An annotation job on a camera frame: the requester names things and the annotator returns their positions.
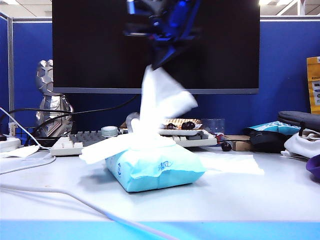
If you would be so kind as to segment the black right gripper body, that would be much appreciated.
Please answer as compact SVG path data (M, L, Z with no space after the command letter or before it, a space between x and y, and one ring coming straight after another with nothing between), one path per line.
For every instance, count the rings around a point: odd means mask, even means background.
M200 33L193 27L200 4L200 0L127 0L127 13L147 17L149 23L127 23L124 34L156 42L191 41Z

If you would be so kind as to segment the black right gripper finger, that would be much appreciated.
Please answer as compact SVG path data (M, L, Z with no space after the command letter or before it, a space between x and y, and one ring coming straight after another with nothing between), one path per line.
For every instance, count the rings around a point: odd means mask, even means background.
M162 67L164 64L169 62L172 58L178 55L182 51L182 48L183 48L182 41L161 44L160 50L159 50L159 66Z
M156 70L164 64L167 47L156 42L153 42L151 47L151 67Z

